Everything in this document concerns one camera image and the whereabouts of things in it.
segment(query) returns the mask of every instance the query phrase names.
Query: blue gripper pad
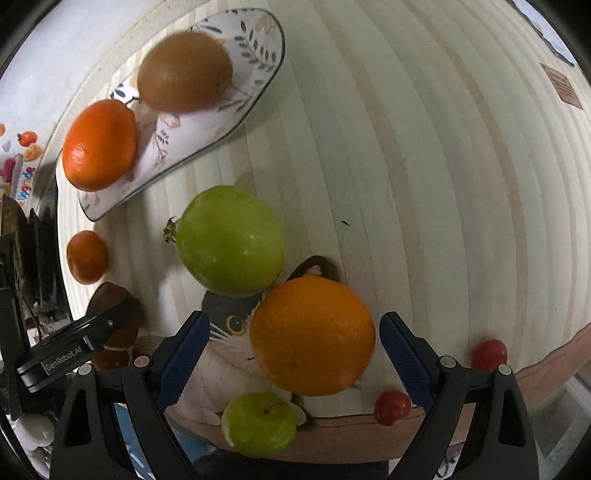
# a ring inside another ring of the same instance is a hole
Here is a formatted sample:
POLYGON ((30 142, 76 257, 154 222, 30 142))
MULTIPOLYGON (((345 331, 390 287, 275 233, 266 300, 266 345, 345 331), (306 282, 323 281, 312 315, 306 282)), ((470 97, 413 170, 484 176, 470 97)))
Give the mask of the blue gripper pad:
POLYGON ((203 312, 193 312, 177 334, 154 352, 154 366, 160 373, 155 402, 160 412, 178 402, 208 341, 209 318, 203 312))
MULTIPOLYGON (((428 413, 435 405, 433 396, 435 385, 428 368, 411 344, 413 339, 421 340, 428 347, 427 342, 415 337, 396 312, 387 313, 380 320, 379 338, 410 399, 428 413)), ((430 347, 428 349, 433 353, 430 355, 428 351, 426 352, 430 357, 428 360, 436 361, 437 355, 430 347)))

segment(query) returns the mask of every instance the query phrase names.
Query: white ceramic plate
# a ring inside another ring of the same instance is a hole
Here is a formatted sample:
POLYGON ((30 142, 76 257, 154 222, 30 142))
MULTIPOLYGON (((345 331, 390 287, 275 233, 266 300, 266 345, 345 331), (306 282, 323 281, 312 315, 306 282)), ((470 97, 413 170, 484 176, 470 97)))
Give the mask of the white ceramic plate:
POLYGON ((128 175, 107 189, 79 192, 80 206, 91 221, 97 221, 173 168, 223 141, 244 121, 285 57, 283 30, 273 14, 264 9, 228 10, 189 29, 212 35, 224 46, 234 67, 232 86, 216 108, 180 116, 159 113, 141 102, 137 69, 114 88, 109 96, 129 102, 135 111, 139 132, 137 160, 128 175))

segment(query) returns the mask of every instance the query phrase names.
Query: green pomegranate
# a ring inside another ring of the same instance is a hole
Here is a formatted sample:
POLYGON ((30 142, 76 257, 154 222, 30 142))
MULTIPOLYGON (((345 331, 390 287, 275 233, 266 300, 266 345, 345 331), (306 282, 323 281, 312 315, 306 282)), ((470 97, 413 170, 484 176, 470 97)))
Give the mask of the green pomegranate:
POLYGON ((283 269, 285 239, 275 214, 235 186, 201 192, 164 239, 177 244, 185 267, 199 283, 228 297, 265 290, 283 269))

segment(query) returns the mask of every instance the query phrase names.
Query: cherry tomato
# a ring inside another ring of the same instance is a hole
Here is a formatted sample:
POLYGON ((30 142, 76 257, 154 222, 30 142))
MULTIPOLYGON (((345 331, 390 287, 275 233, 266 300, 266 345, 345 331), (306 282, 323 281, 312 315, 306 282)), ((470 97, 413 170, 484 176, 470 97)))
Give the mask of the cherry tomato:
POLYGON ((384 392, 375 401, 374 417, 381 425, 390 426, 408 417, 411 401, 403 392, 384 392))
POLYGON ((487 340, 472 353, 472 368, 492 372, 500 364, 507 363, 507 347, 500 340, 487 340))
POLYGON ((21 147, 28 147, 37 141, 37 134, 31 131, 23 132, 17 135, 17 140, 21 147))

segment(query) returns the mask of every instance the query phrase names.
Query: cat eye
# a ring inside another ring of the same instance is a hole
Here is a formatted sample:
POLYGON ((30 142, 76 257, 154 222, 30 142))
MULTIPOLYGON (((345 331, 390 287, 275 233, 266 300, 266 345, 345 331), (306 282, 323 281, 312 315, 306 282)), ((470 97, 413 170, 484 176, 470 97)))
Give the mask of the cat eye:
POLYGON ((246 333, 246 322, 237 315, 230 315, 226 319, 226 329, 231 335, 244 335, 246 333))

